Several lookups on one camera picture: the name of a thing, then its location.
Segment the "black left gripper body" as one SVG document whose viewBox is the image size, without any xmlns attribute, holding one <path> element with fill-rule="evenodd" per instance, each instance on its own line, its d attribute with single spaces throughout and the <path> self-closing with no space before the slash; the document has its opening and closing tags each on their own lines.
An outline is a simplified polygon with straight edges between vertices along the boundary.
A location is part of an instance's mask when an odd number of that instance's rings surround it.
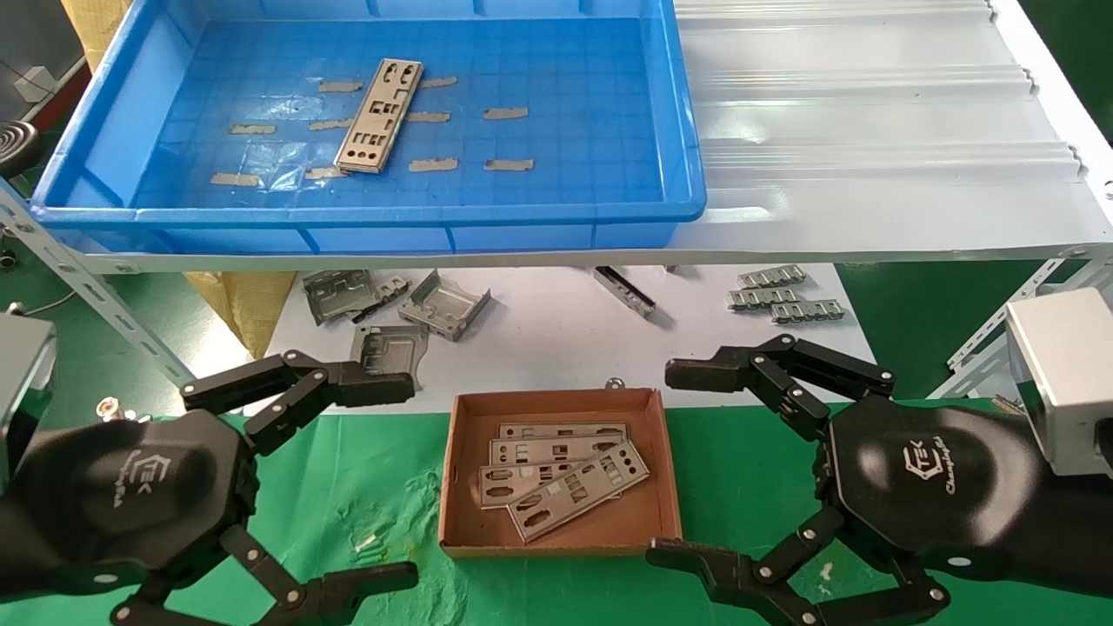
<svg viewBox="0 0 1113 626">
<path fill-rule="evenodd" d="M 33 595 L 98 595 L 151 577 L 194 585 L 226 559 L 259 489 L 250 448 L 203 410 L 161 423 L 112 420 L 30 444 Z"/>
</svg>

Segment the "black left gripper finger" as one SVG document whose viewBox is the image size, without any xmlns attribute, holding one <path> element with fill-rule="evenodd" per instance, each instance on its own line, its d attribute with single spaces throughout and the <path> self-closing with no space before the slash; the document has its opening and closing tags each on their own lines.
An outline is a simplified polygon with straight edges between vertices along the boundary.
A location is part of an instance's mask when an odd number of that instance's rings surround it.
<svg viewBox="0 0 1113 626">
<path fill-rule="evenodd" d="M 331 405 L 397 404 L 414 395 L 415 382 L 406 372 L 370 374 L 357 362 L 321 362 L 299 351 L 203 376 L 180 389 L 184 408 L 211 415 L 270 399 L 243 432 L 248 448 L 259 456 L 278 450 Z"/>
<path fill-rule="evenodd" d="M 219 537 L 220 550 L 239 563 L 262 585 L 273 606 L 256 625 L 349 625 L 370 596 L 406 590 L 417 586 L 416 563 L 387 563 L 329 573 L 305 583 L 296 581 L 285 567 L 270 557 L 243 526 L 233 526 Z M 216 622 L 167 609 L 173 583 L 150 576 L 126 601 L 112 610 L 112 625 L 215 625 Z"/>
</svg>

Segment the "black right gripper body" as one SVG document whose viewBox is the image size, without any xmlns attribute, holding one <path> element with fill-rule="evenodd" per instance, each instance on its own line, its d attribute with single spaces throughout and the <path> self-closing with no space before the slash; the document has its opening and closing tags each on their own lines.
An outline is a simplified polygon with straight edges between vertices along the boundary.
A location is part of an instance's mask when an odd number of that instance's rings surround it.
<svg viewBox="0 0 1113 626">
<path fill-rule="evenodd" d="M 833 417 L 824 451 L 843 540 L 866 563 L 975 580 L 1047 571 L 1047 467 L 1021 417 L 866 397 Z"/>
</svg>

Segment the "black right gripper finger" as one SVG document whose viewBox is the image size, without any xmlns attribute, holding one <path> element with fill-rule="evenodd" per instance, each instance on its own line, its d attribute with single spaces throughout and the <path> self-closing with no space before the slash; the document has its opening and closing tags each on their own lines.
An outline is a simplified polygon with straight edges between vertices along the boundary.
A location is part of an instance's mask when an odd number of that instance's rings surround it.
<svg viewBox="0 0 1113 626">
<path fill-rule="evenodd" d="M 830 408 L 802 387 L 807 382 L 851 401 L 892 397 L 895 374 L 870 362 L 795 336 L 758 346 L 720 346 L 707 360 L 672 359 L 664 384 L 716 393 L 750 391 L 806 441 L 823 441 Z"/>
<path fill-rule="evenodd" d="M 806 524 L 755 559 L 710 544 L 656 537 L 647 563 L 691 573 L 703 584 L 709 601 L 758 614 L 769 625 L 918 625 L 951 606 L 951 593 L 930 578 L 919 563 L 883 556 L 883 569 L 896 587 L 830 601 L 812 603 L 794 590 L 791 578 L 848 529 L 838 507 L 823 507 Z"/>
</svg>

